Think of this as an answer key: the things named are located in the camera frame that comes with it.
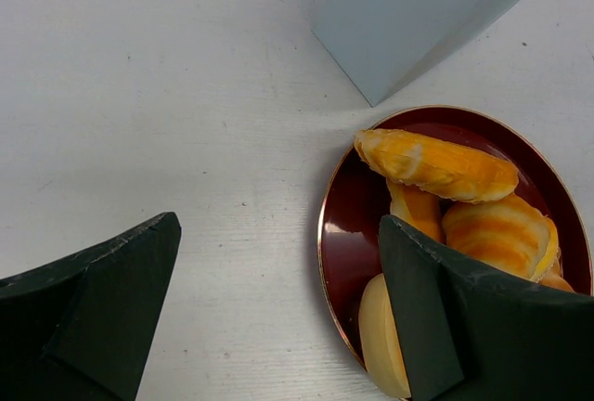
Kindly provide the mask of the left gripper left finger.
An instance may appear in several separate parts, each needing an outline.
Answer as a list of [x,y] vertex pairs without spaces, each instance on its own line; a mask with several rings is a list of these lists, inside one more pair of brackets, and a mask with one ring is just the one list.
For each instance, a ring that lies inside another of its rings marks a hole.
[[175,213],[160,213],[2,278],[2,399],[136,399],[181,233]]

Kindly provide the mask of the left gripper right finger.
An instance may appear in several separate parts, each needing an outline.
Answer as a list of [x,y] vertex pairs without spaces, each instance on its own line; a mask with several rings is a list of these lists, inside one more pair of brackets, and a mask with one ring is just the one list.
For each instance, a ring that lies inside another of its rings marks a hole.
[[386,215],[381,267],[416,400],[589,400],[593,300],[514,277]]

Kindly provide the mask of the oval yellow bun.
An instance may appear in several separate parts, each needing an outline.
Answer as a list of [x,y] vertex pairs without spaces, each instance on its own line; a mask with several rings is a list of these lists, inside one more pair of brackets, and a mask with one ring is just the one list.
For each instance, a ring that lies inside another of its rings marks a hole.
[[550,270],[543,276],[539,283],[553,289],[574,292],[572,286],[562,277],[562,267],[558,257],[555,258]]

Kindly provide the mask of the pointed cone bread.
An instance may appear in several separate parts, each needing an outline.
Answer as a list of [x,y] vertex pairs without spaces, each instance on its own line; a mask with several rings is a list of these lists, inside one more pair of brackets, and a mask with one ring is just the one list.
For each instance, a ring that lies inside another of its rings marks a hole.
[[544,278],[560,252],[553,221],[514,193],[484,203],[456,202],[442,227],[448,247],[533,282]]

